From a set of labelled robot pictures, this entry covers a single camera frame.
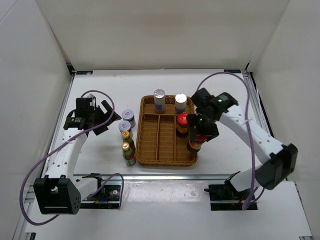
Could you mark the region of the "yellow-cap sauce bottle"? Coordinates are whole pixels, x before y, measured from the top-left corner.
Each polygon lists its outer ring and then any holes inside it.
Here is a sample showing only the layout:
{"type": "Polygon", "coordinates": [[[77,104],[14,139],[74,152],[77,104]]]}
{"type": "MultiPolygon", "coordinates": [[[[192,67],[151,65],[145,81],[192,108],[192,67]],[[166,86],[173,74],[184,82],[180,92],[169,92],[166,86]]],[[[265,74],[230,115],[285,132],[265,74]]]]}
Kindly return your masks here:
{"type": "Polygon", "coordinates": [[[121,145],[121,149],[122,149],[122,156],[125,160],[125,163],[128,166],[134,165],[136,163],[135,153],[130,147],[130,144],[127,142],[123,142],[121,145]]]}
{"type": "Polygon", "coordinates": [[[124,143],[128,143],[130,148],[135,151],[136,150],[136,147],[135,147],[135,143],[134,143],[134,140],[132,139],[131,137],[131,134],[129,131],[125,130],[121,133],[121,136],[122,136],[122,140],[124,143]]]}

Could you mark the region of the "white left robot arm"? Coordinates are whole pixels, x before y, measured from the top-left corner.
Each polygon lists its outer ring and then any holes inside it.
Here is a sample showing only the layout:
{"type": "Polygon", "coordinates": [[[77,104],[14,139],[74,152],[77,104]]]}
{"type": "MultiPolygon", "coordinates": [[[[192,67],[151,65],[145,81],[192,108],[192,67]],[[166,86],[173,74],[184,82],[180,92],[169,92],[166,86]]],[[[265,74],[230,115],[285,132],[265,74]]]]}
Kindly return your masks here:
{"type": "Polygon", "coordinates": [[[95,135],[108,130],[119,121],[123,159],[128,166],[135,163],[145,167],[189,167],[197,162],[196,152],[189,151],[188,124],[185,113],[174,109],[174,97],[165,98],[166,110],[156,113],[154,99],[141,99],[136,140],[130,134],[129,111],[118,115],[107,101],[96,104],[93,95],[76,99],[76,108],[66,117],[61,148],[43,177],[34,181],[33,189],[41,213],[75,215],[84,209],[119,209],[124,184],[111,184],[99,173],[74,178],[75,166],[88,138],[88,130],[95,135]]]}

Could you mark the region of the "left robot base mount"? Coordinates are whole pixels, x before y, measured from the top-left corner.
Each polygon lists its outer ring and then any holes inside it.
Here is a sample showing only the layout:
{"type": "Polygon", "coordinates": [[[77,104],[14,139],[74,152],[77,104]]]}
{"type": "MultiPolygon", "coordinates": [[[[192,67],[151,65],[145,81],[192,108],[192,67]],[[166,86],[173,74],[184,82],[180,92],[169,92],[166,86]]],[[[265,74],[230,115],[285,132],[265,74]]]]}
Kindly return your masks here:
{"type": "Polygon", "coordinates": [[[81,209],[101,209],[101,210],[119,210],[122,206],[124,193],[124,177],[120,173],[114,173],[106,180],[99,173],[91,173],[85,175],[82,179],[96,180],[94,184],[94,192],[89,193],[89,197],[85,198],[81,204],[81,209]],[[110,180],[114,177],[119,177],[121,183],[111,184],[110,180]]]}

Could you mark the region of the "grey-lid spice jar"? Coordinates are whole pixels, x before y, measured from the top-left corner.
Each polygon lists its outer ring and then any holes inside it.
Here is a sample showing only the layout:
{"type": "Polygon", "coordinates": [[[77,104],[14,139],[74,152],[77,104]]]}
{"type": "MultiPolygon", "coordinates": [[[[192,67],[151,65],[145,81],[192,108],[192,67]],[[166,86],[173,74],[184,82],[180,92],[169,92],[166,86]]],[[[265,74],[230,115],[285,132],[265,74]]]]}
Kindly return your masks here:
{"type": "Polygon", "coordinates": [[[119,131],[122,133],[124,131],[128,131],[130,136],[133,136],[133,132],[132,132],[132,126],[131,123],[127,120],[122,120],[119,124],[118,124],[118,129],[119,131]]]}
{"type": "Polygon", "coordinates": [[[126,109],[122,112],[122,119],[130,122],[132,128],[136,126],[135,114],[131,109],[126,109]]]}

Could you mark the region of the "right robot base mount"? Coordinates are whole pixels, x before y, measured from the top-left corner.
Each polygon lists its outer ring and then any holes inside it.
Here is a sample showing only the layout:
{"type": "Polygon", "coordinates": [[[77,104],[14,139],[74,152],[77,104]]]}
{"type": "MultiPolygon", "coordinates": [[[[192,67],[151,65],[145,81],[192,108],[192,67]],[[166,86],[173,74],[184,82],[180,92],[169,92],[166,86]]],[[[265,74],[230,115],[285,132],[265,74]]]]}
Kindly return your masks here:
{"type": "Polygon", "coordinates": [[[204,192],[208,193],[211,211],[242,211],[250,195],[249,189],[234,193],[225,184],[209,184],[204,192]]]}

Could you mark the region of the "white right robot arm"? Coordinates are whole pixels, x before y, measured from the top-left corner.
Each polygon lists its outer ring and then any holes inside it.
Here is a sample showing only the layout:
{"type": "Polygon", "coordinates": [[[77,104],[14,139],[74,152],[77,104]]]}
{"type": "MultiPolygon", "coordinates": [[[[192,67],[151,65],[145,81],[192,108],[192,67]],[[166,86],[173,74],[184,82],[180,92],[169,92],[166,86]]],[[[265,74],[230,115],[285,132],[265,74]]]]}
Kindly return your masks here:
{"type": "Polygon", "coordinates": [[[230,200],[238,199],[243,191],[263,187],[273,190],[290,175],[296,166],[297,147],[284,145],[264,131],[242,110],[238,101],[229,93],[211,95],[205,88],[191,97],[196,113],[189,117],[191,140],[204,138],[207,142],[219,136],[217,122],[232,130],[260,161],[258,167],[239,171],[225,181],[224,193],[230,200]]]}

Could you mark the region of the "red-lid sauce jar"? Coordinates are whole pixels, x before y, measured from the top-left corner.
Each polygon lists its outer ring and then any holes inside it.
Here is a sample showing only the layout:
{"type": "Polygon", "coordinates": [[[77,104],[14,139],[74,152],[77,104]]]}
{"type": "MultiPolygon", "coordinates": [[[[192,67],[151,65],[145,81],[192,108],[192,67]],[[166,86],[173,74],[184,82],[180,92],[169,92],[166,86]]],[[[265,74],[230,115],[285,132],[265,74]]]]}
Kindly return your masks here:
{"type": "Polygon", "coordinates": [[[176,134],[181,138],[185,138],[189,134],[188,114],[186,112],[177,116],[176,134]]]}
{"type": "Polygon", "coordinates": [[[187,142],[187,149],[190,152],[194,152],[197,153],[200,151],[202,145],[207,141],[208,137],[207,136],[201,136],[201,135],[197,135],[195,137],[195,140],[189,140],[187,142]]]}

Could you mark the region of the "far grey-lid spice jar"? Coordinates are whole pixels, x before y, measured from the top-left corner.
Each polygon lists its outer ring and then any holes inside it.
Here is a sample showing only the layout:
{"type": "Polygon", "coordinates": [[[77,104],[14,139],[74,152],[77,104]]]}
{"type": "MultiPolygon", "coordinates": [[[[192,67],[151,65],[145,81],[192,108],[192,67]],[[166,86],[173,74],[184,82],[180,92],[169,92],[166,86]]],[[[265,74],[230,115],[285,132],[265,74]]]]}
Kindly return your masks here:
{"type": "Polygon", "coordinates": [[[132,128],[136,126],[135,114],[131,109],[126,109],[122,112],[122,119],[130,122],[132,128]]]}

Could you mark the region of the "brown wicker divided tray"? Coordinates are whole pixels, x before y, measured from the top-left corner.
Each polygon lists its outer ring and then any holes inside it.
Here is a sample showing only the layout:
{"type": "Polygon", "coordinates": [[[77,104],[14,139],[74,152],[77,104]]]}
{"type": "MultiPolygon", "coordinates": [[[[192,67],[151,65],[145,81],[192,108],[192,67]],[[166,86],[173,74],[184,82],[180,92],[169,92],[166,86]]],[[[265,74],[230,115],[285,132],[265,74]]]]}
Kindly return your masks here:
{"type": "Polygon", "coordinates": [[[175,96],[165,96],[165,112],[157,113],[154,96],[143,96],[135,142],[135,157],[147,167],[189,167],[198,160],[187,148],[189,137],[177,135],[178,113],[175,96]]]}

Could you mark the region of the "near grey-lid spice jar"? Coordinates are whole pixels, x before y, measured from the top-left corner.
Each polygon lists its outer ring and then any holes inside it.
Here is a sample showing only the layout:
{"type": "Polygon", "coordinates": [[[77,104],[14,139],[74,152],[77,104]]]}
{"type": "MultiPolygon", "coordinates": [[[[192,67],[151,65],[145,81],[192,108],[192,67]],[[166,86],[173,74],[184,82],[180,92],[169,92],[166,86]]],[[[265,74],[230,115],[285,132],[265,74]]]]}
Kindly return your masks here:
{"type": "Polygon", "coordinates": [[[118,124],[118,129],[119,131],[122,133],[124,131],[128,131],[130,136],[133,136],[133,132],[132,132],[132,126],[131,123],[127,120],[122,120],[119,124],[118,124]]]}

